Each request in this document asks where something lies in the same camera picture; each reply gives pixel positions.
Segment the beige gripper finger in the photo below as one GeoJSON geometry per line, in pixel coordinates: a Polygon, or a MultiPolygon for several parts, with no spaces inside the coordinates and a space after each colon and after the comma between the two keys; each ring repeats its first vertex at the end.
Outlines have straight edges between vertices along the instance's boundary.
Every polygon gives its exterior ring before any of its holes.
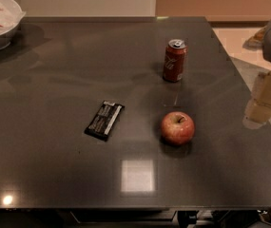
{"type": "Polygon", "coordinates": [[[271,70],[260,72],[251,91],[242,123],[249,129],[259,129],[271,119],[271,70]]]}

